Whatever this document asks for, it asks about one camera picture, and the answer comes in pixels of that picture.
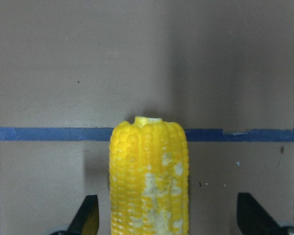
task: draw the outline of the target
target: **horizontal blue tape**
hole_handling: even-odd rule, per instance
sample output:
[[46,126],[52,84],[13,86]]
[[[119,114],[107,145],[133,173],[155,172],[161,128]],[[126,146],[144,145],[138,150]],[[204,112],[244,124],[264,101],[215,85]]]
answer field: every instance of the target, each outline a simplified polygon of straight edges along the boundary
[[[0,141],[109,141],[113,128],[13,128],[0,127]],[[250,130],[226,133],[221,129],[185,130],[188,141],[293,142],[292,130]]]

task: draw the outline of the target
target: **yellow corn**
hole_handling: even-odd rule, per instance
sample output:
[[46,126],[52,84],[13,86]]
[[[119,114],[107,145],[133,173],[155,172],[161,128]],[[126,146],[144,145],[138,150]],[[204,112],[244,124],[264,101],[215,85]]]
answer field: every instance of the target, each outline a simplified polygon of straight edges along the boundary
[[181,126],[121,122],[110,140],[111,235],[187,235],[189,160]]

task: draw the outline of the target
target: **corn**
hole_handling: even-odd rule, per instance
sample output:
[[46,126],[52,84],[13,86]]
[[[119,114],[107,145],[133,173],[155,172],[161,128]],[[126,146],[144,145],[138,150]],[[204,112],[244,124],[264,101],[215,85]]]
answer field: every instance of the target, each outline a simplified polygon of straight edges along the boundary
[[121,122],[110,140],[111,235],[187,235],[189,160],[181,126]]

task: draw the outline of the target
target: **metal screw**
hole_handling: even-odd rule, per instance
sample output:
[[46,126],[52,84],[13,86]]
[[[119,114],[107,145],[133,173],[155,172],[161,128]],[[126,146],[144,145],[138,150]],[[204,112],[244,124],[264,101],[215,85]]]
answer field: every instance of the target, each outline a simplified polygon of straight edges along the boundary
[[288,235],[294,235],[294,228],[288,228]]

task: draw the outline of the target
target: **blue tape strip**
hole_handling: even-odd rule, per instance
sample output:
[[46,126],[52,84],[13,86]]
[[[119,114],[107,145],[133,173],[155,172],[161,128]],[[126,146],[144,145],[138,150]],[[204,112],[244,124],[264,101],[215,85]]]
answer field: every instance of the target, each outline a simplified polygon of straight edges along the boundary
[[[109,141],[113,128],[13,128],[0,127],[0,141]],[[250,130],[225,133],[221,129],[185,130],[188,141],[294,142],[293,131]]]

